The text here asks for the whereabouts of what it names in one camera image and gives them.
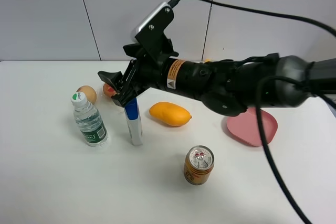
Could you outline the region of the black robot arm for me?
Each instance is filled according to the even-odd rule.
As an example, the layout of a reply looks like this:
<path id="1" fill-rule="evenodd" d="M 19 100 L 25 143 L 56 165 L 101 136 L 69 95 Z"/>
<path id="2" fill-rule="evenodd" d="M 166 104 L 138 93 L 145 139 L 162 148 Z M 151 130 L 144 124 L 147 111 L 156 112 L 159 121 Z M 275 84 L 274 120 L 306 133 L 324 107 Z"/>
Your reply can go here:
<path id="1" fill-rule="evenodd" d="M 149 88 L 201 101 L 208 109 L 237 116 L 262 108 L 295 108 L 317 94 L 335 94 L 335 60 L 306 62 L 277 53 L 209 63 L 181 60 L 170 40 L 149 54 L 138 43 L 123 47 L 131 61 L 125 72 L 99 71 L 115 90 L 114 103 L 125 107 Z"/>

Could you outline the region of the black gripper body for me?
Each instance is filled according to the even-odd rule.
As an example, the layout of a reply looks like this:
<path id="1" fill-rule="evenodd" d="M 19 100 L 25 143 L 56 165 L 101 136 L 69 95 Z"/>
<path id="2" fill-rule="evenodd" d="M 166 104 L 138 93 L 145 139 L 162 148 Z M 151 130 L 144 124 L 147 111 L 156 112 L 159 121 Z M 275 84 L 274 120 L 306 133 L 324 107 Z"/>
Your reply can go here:
<path id="1" fill-rule="evenodd" d="M 139 69 L 136 72 L 133 87 L 136 92 L 134 98 L 149 88 L 183 95 L 184 91 L 174 90 L 167 86 L 167 75 L 170 66 L 176 61 L 179 54 L 173 50 L 170 54 L 161 54 L 156 60 L 151 58 L 144 48 L 137 42 L 123 46 L 127 56 L 139 61 Z"/>

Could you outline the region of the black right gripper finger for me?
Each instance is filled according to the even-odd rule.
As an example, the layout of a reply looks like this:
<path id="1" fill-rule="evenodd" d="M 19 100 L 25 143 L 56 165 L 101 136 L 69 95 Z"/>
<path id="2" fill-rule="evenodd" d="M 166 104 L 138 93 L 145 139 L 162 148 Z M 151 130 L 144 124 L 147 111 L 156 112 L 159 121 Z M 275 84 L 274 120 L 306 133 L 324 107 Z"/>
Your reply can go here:
<path id="1" fill-rule="evenodd" d="M 101 79 L 101 81 L 112 87 L 114 90 L 122 89 L 123 74 L 120 71 L 118 72 L 99 71 L 98 76 Z"/>

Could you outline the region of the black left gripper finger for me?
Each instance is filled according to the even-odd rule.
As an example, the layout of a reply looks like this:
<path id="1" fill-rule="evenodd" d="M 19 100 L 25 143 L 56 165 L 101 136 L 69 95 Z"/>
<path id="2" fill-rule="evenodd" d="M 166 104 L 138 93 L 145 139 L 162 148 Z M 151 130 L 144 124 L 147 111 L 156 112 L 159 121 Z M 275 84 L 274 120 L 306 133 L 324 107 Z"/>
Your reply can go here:
<path id="1" fill-rule="evenodd" d="M 124 74 L 118 71 L 111 79 L 112 86 L 118 95 L 118 105 L 121 107 L 125 107 L 136 95 L 132 83 L 135 82 L 138 69 L 139 61 L 131 60 Z"/>

